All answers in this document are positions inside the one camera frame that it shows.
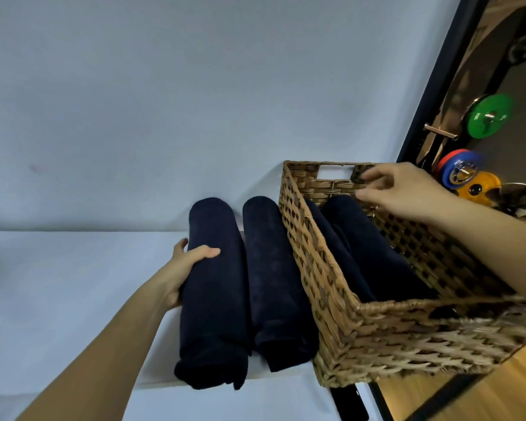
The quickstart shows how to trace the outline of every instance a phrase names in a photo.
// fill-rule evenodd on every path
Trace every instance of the forearm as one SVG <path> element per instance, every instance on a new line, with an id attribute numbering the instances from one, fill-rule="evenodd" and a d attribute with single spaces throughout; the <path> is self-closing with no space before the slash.
<path id="1" fill-rule="evenodd" d="M 18 421 L 119 421 L 167 305 L 151 281 L 140 287 L 91 344 Z"/>
<path id="2" fill-rule="evenodd" d="M 460 198 L 430 221 L 465 245 L 501 279 L 526 297 L 526 223 Z"/>

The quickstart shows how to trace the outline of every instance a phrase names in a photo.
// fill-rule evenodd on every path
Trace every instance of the left hand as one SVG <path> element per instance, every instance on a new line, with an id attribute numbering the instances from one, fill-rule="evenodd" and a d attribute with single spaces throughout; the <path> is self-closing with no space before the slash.
<path id="1" fill-rule="evenodd" d="M 220 254 L 219 248 L 201 245 L 188 252 L 183 251 L 189 240 L 183 238 L 173 247 L 173 256 L 165 266 L 158 270 L 149 282 L 161 287 L 168 310 L 179 305 L 179 287 L 189 276 L 193 265 L 204 258 L 213 258 Z"/>

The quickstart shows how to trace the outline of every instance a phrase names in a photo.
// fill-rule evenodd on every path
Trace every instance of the hand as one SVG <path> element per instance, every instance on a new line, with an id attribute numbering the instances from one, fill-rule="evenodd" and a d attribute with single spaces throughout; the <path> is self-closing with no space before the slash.
<path id="1" fill-rule="evenodd" d="M 189 276 L 193 265 L 204 258 L 213 258 L 220 254 L 219 248 L 201 245 L 193 250 L 184 252 L 189 240 L 183 238 L 173 247 L 173 256 L 165 266 L 152 276 L 149 282 L 161 288 L 164 293 L 168 310 L 179 305 L 179 287 Z"/>
<path id="2" fill-rule="evenodd" d="M 433 223 L 459 202 L 426 171 L 409 162 L 378 164 L 361 178 L 371 183 L 356 191 L 358 199 L 408 220 Z"/>

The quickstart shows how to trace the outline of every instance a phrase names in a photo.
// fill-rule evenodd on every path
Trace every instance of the rolled towel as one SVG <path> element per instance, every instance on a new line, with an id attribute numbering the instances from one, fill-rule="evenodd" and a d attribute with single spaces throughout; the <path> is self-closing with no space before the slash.
<path id="1" fill-rule="evenodd" d="M 415 275 L 409 262 L 394 251 L 355 198 L 348 195 L 329 198 L 321 212 L 343 233 L 353 258 L 379 301 L 438 298 L 438 293 Z"/>
<path id="2" fill-rule="evenodd" d="M 194 389 L 233 383 L 238 390 L 251 349 L 245 248 L 233 211 L 218 198 L 189 212 L 188 249 L 201 245 L 221 252 L 196 263 L 182 286 L 175 376 Z"/>
<path id="3" fill-rule="evenodd" d="M 255 349 L 271 372 L 311 360 L 318 332 L 279 207 L 265 196 L 243 206 Z"/>
<path id="4" fill-rule="evenodd" d="M 304 198 L 304 200 L 308 205 L 309 211 L 312 213 L 317 228 L 325 239 L 329 251 L 331 251 L 333 258 L 337 261 L 341 272 L 343 272 L 343 276 L 347 281 L 347 285 L 349 285 L 349 289 L 357 295 L 362 303 L 376 301 L 375 294 L 368 286 L 368 283 L 366 283 L 358 264 L 345 247 L 345 244 L 343 244 L 342 239 L 340 239 L 337 233 L 335 233 L 333 227 L 323 216 L 317 205 L 308 198 Z"/>

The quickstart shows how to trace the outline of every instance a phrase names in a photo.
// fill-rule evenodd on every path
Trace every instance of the green weight plate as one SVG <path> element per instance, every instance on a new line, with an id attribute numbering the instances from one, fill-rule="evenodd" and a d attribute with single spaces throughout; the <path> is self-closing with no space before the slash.
<path id="1" fill-rule="evenodd" d="M 473 105 L 467 116 L 470 136 L 484 139 L 497 133 L 511 116 L 513 104 L 506 94 L 493 94 Z"/>

